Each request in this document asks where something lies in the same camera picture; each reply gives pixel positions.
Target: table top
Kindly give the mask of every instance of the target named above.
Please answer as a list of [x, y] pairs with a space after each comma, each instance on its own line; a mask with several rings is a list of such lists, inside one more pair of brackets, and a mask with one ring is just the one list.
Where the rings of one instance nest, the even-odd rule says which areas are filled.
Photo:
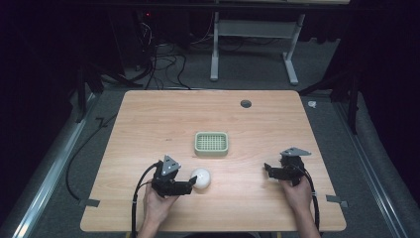
[[[249, 100], [249, 108], [241, 101]], [[197, 132], [225, 132], [229, 151], [221, 158], [194, 153]], [[264, 163], [280, 167], [280, 152], [297, 147], [313, 178], [320, 207], [320, 230], [340, 231], [346, 221], [335, 195], [302, 102], [295, 91], [165, 90], [129, 91], [116, 119], [90, 198], [84, 231], [130, 231], [135, 187], [144, 171], [170, 155], [182, 167], [175, 180], [189, 180], [205, 168], [210, 185], [194, 189], [173, 206], [161, 231], [292, 231], [296, 225], [277, 180]], [[152, 170], [145, 181], [153, 177]], [[137, 220], [143, 222], [144, 188]]]

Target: metal bracket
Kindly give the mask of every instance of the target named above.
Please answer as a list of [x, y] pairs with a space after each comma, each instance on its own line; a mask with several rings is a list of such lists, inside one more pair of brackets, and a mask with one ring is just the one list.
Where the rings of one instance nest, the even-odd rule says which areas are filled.
[[161, 169], [161, 175], [167, 176], [170, 173], [179, 170], [180, 168], [181, 165], [178, 162], [176, 162], [169, 155], [165, 155], [163, 160], [163, 167]]

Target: forearm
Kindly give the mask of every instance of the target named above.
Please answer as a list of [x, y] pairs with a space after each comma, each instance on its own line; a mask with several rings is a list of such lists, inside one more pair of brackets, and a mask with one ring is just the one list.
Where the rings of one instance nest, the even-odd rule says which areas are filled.
[[145, 221], [140, 229], [137, 238], [154, 238], [158, 233], [159, 225], [156, 222]]
[[296, 210], [294, 211], [294, 216], [300, 238], [321, 237], [309, 209]]

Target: human hand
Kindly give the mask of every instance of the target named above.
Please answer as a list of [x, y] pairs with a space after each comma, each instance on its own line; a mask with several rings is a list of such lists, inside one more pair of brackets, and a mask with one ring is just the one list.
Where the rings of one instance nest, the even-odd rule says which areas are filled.
[[163, 198], [152, 188], [151, 180], [146, 185], [145, 197], [143, 198], [144, 215], [142, 228], [138, 233], [138, 238], [152, 238], [158, 232], [160, 225], [166, 220], [173, 204], [179, 196], [169, 196]]
[[178, 200], [179, 196], [161, 197], [149, 183], [146, 185], [146, 193], [143, 198], [145, 221], [161, 224], [169, 215], [170, 208]]
[[292, 186], [289, 180], [279, 180], [279, 182], [294, 212], [310, 210], [312, 190], [308, 178], [302, 177], [296, 186]]

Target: gray tape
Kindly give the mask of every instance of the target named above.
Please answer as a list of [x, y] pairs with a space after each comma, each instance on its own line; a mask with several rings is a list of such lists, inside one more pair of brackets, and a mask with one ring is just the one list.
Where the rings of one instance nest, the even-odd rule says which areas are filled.
[[327, 201], [340, 203], [341, 207], [349, 207], [349, 204], [346, 201], [342, 201], [339, 196], [335, 195], [325, 195], [327, 197]]
[[79, 206], [81, 207], [85, 207], [85, 206], [94, 206], [94, 207], [98, 207], [100, 200], [95, 200], [95, 199], [82, 199], [79, 201]]

